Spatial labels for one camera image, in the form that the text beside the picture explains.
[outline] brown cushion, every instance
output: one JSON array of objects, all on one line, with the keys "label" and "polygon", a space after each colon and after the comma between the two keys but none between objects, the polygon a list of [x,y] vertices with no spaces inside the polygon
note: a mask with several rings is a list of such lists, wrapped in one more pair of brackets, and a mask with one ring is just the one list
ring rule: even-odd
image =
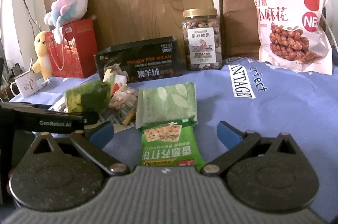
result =
[{"label": "brown cushion", "polygon": [[220,12],[223,59],[234,56],[258,59],[261,43],[254,0],[220,0]]}]

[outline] stuffed animal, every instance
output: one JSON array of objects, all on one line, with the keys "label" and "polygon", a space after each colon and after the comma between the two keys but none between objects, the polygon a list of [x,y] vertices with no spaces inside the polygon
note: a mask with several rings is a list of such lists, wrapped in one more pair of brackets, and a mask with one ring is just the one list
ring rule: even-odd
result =
[{"label": "stuffed animal", "polygon": [[53,75],[52,66],[49,61],[46,38],[46,31],[38,33],[34,40],[34,48],[37,53],[38,59],[34,63],[32,69],[35,73],[41,72],[42,77],[46,80],[48,77]]},{"label": "stuffed animal", "polygon": [[62,42],[62,26],[80,20],[87,11],[88,0],[56,0],[51,12],[45,15],[45,24],[55,26],[55,42]]}]

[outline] plastic wrapper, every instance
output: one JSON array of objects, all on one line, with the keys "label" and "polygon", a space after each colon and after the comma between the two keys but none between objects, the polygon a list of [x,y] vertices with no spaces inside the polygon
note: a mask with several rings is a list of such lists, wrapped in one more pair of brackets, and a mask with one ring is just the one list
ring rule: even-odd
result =
[{"label": "plastic wrapper", "polygon": [[94,81],[69,89],[65,93],[68,112],[79,113],[106,110],[110,100],[110,84]]},{"label": "plastic wrapper", "polygon": [[158,122],[190,119],[197,122],[194,83],[142,89],[136,113],[136,128]]},{"label": "plastic wrapper", "polygon": [[189,119],[143,129],[143,166],[195,166],[200,170],[205,161],[198,151]]},{"label": "plastic wrapper", "polygon": [[254,0],[261,62],[332,74],[332,49],[319,26],[327,0]]},{"label": "plastic wrapper", "polygon": [[116,112],[114,118],[123,125],[128,125],[136,115],[138,92],[126,84],[116,91],[109,102],[109,107]]}]

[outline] nut jar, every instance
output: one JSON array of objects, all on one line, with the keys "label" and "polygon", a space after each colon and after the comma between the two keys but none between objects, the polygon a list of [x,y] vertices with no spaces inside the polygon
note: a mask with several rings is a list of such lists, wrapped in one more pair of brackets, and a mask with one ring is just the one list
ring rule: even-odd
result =
[{"label": "nut jar", "polygon": [[216,9],[190,9],[182,23],[187,69],[222,68],[221,34]]}]

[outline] jar label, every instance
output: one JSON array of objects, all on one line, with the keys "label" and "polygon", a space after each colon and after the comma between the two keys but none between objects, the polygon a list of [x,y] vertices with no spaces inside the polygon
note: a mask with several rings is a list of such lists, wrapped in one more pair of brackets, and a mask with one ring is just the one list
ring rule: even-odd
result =
[{"label": "jar label", "polygon": [[191,64],[216,63],[214,28],[188,29]]}]

